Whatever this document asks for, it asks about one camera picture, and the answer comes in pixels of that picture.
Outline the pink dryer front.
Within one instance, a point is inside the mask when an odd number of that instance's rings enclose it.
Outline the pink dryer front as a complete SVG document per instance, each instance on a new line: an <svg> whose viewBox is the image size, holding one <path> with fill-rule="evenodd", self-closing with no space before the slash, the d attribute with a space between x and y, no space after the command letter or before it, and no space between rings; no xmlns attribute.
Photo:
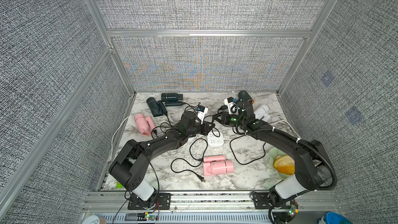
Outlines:
<svg viewBox="0 0 398 224"><path fill-rule="evenodd" d="M234 164L225 155L208 156L203 158L204 176L230 174L234 172Z"/></svg>

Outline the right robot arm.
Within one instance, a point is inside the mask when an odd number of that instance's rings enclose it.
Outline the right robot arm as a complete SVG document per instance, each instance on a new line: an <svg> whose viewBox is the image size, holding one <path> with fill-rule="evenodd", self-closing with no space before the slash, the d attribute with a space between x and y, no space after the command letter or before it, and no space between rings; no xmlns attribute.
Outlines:
<svg viewBox="0 0 398 224"><path fill-rule="evenodd" d="M268 122L255 116L250 101L238 102L235 115L222 111L218 121L231 125L240 135L250 136L256 140L271 144L283 151L294 161L295 172L274 185L268 194L273 206L279 206L291 199L314 190L330 190L337 185L336 171L327 152L317 140L308 142L275 128Z"/></svg>

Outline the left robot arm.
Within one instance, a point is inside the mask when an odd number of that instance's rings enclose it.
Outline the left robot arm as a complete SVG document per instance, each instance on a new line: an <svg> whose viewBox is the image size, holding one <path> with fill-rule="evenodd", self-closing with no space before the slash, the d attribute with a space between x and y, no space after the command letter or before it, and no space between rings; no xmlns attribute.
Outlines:
<svg viewBox="0 0 398 224"><path fill-rule="evenodd" d="M206 136L214 127L213 122L200 120L194 112L185 112L181 120L163 136L145 142L134 139L127 141L111 163L108 172L126 191L142 201L153 202L155 188L145 180L151 160L182 147L189 138L199 134Z"/></svg>

